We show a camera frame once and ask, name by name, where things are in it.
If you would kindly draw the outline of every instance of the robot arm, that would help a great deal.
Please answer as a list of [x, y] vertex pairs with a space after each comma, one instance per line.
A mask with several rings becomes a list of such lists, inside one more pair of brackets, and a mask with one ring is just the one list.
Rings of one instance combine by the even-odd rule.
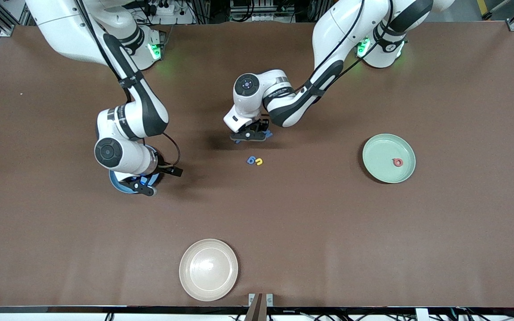
[[[286, 128], [296, 124], [341, 75], [348, 53], [363, 39], [368, 44], [358, 45], [357, 55], [369, 65], [387, 67], [399, 56], [406, 32], [420, 25], [432, 6], [444, 10], [452, 2], [339, 0], [315, 25], [312, 34], [315, 70], [300, 90], [295, 92], [285, 73], [278, 69], [244, 74], [235, 81], [234, 106], [223, 118], [234, 132], [231, 139], [265, 140], [263, 131], [269, 122], [261, 120], [261, 103], [275, 125]], [[372, 47], [367, 39], [372, 40]], [[367, 53], [371, 51], [374, 53], [369, 56]]]
[[133, 177], [158, 173], [180, 176], [182, 171], [165, 163], [155, 149], [137, 140], [162, 134], [169, 122], [168, 113], [120, 41], [106, 34], [92, 18], [87, 20], [81, 12], [86, 9], [79, 4], [82, 2], [75, 0], [53, 4], [47, 0], [27, 0], [41, 33], [55, 51], [71, 59], [109, 65], [120, 85], [134, 98], [99, 113], [95, 157], [114, 172], [122, 185], [136, 193], [154, 195], [154, 187], [135, 186]]

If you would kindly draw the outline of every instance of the plate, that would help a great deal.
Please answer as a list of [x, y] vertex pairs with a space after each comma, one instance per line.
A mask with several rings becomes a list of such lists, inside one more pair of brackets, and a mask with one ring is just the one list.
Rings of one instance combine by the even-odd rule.
[[408, 142], [392, 134], [370, 138], [362, 150], [368, 172], [379, 181], [400, 183], [416, 169], [416, 154]]
[[214, 301], [224, 297], [237, 281], [235, 252], [224, 242], [205, 239], [187, 249], [180, 262], [180, 282], [196, 300]]

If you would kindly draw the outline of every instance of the green plate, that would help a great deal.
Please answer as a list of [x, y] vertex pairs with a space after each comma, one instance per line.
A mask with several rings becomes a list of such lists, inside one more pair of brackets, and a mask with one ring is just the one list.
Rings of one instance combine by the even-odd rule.
[[362, 150], [366, 169], [377, 180], [400, 183], [416, 169], [416, 154], [408, 142], [392, 134], [379, 134], [366, 142]]

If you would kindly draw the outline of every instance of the table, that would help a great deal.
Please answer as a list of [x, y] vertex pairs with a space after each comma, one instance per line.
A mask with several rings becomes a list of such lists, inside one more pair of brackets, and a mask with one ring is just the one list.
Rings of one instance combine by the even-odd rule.
[[[61, 57], [35, 27], [2, 38], [0, 305], [208, 305], [178, 264], [217, 238], [240, 274], [210, 305], [263, 292], [291, 306], [514, 306], [514, 33], [423, 24], [392, 67], [361, 64], [293, 128], [234, 144], [222, 117], [237, 76], [282, 68], [299, 86], [312, 28], [174, 27], [145, 77], [184, 175], [152, 198], [114, 190], [93, 157], [96, 115], [124, 102], [109, 69]], [[359, 162], [382, 132], [416, 152], [404, 183]], [[176, 156], [163, 136], [147, 143]]]

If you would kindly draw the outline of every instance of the white plate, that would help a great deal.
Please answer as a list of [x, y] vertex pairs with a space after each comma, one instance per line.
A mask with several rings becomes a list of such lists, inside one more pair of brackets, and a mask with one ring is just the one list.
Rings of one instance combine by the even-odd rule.
[[224, 297], [237, 281], [237, 257], [224, 242], [205, 239], [187, 249], [180, 262], [180, 282], [196, 300]]

